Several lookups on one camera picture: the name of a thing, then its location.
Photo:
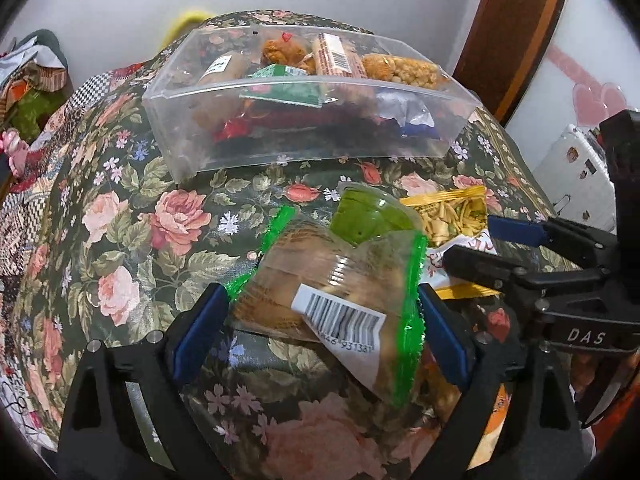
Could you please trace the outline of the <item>yellow snack mix packet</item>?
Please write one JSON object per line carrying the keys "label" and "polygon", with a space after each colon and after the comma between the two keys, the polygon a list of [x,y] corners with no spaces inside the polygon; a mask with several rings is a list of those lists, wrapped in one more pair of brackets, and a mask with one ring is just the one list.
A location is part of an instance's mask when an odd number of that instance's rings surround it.
{"label": "yellow snack mix packet", "polygon": [[497,253],[488,231],[484,185],[405,197],[400,202],[419,215],[427,237],[421,284],[431,285],[442,300],[498,294],[491,288],[454,278],[442,261],[445,252],[457,246]]}

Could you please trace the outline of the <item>green edged clear cookie bag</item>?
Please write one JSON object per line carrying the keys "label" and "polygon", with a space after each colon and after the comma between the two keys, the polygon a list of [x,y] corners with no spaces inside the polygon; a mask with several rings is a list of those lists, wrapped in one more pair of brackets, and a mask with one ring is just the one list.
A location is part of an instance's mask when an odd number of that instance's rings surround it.
{"label": "green edged clear cookie bag", "polygon": [[425,326],[418,309],[425,236],[388,231],[350,244],[283,206],[262,236],[253,270],[227,286],[243,330],[317,341],[382,401],[411,396]]}

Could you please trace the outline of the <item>orange label rice cracker pack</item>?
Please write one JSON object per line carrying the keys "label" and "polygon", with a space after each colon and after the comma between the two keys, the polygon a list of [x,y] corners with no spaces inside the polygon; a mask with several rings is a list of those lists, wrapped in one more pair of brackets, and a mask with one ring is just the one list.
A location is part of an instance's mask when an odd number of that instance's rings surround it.
{"label": "orange label rice cracker pack", "polygon": [[475,453],[469,462],[468,469],[483,465],[490,460],[492,453],[495,451],[504,421],[506,420],[510,400],[511,396],[510,393],[506,391],[506,385],[501,384],[483,437],[480,438],[480,443],[477,445]]}

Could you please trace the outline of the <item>beige biscuit brick package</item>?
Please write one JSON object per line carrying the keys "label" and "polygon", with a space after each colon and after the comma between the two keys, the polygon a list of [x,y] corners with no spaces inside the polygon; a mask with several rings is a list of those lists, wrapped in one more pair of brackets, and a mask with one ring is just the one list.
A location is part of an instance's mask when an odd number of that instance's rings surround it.
{"label": "beige biscuit brick package", "polygon": [[340,36],[322,32],[312,40],[311,51],[318,76],[367,77],[354,46]]}

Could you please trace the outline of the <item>floral green bedspread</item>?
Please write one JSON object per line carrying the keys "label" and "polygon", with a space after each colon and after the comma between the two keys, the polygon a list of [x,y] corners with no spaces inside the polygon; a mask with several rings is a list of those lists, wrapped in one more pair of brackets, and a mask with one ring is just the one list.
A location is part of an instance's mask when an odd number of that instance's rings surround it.
{"label": "floral green bedspread", "polygon": [[[134,344],[190,308],[207,284],[251,266],[284,205],[328,223],[338,186],[398,197],[485,185],[494,214],[544,220],[544,193],[508,134],[474,113],[441,158],[350,158],[221,169],[176,185],[142,105],[168,53],[86,81],[49,120],[39,177],[4,203],[2,399],[58,466],[63,408],[88,341]],[[186,402],[238,479],[405,479],[457,391],[428,374],[391,410],[326,350],[224,330]]]}

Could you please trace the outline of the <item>green jelly cup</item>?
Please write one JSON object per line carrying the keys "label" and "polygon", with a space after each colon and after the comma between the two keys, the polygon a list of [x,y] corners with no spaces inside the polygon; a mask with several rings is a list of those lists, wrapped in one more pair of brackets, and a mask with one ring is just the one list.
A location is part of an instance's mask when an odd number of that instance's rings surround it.
{"label": "green jelly cup", "polygon": [[417,212],[371,185],[343,182],[330,231],[352,246],[396,231],[423,231]]}

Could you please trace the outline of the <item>blue silver snack packet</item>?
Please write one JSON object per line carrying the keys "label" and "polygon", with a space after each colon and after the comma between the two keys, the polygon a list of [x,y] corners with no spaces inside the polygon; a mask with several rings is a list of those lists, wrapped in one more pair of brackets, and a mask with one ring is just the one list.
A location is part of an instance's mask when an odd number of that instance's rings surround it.
{"label": "blue silver snack packet", "polygon": [[391,122],[403,136],[438,138],[431,111],[420,96],[412,92],[376,92],[375,117],[382,122]]}

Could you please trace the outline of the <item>red snack packet in bin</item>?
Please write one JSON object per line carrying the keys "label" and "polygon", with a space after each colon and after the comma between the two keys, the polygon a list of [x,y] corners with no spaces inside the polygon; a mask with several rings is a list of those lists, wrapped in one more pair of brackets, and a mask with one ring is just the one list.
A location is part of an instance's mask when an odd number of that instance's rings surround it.
{"label": "red snack packet in bin", "polygon": [[280,122],[279,116],[271,113],[258,116],[247,114],[236,116],[228,119],[213,132],[213,140],[222,142],[241,138],[259,139],[280,125]]}

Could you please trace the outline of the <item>clear plastic storage bin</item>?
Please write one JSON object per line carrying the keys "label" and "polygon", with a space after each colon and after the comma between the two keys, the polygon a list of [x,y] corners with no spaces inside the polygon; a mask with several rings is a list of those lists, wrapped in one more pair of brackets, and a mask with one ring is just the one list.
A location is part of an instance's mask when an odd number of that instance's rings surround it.
{"label": "clear plastic storage bin", "polygon": [[[311,43],[322,32],[369,53],[432,62],[395,39],[329,27],[202,27],[171,53],[142,102],[169,172],[184,181],[203,171],[311,159],[440,157],[478,107],[473,93],[447,81],[424,89],[366,78],[318,76]],[[437,139],[403,136],[375,117],[381,90],[412,92],[431,111]],[[236,116],[277,114],[259,139],[216,142],[213,132]]]}

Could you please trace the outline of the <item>golden puffed rice cake pack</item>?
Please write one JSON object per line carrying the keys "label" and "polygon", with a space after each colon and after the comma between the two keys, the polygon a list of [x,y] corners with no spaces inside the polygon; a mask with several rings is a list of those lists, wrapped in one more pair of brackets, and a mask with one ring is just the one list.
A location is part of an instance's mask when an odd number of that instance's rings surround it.
{"label": "golden puffed rice cake pack", "polygon": [[361,63],[370,79],[424,89],[436,89],[447,81],[438,65],[416,58],[369,53]]}

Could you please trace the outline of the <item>pink plush toy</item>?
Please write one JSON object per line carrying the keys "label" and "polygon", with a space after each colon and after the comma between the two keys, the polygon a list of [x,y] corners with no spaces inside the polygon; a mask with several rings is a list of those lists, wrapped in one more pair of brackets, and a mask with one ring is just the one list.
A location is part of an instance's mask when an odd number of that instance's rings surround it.
{"label": "pink plush toy", "polygon": [[24,176],[28,150],[29,145],[15,128],[6,129],[1,133],[1,151],[8,156],[9,167],[16,178]]}

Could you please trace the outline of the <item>pile of clothes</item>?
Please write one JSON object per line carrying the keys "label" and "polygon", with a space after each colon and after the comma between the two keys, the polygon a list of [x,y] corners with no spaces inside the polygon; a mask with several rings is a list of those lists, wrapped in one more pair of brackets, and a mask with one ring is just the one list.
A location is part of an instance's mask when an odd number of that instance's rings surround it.
{"label": "pile of clothes", "polygon": [[1,128],[32,143],[70,97],[68,62],[58,38],[39,29],[1,53]]}

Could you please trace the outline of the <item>yellow plush object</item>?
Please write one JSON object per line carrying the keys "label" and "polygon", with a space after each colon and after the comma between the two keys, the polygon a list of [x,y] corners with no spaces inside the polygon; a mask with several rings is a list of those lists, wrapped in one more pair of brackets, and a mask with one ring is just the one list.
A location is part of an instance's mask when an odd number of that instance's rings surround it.
{"label": "yellow plush object", "polygon": [[170,24],[168,31],[165,32],[163,40],[160,43],[160,50],[164,50],[183,34],[197,28],[201,22],[214,18],[215,16],[215,13],[202,10],[189,10],[181,13],[178,18]]}

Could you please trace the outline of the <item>wooden door frame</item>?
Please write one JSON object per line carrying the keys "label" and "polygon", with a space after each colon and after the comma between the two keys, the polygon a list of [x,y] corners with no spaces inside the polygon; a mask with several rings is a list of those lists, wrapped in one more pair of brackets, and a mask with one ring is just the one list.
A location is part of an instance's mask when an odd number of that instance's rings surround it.
{"label": "wooden door frame", "polygon": [[565,0],[480,0],[454,78],[505,125],[546,53]]}

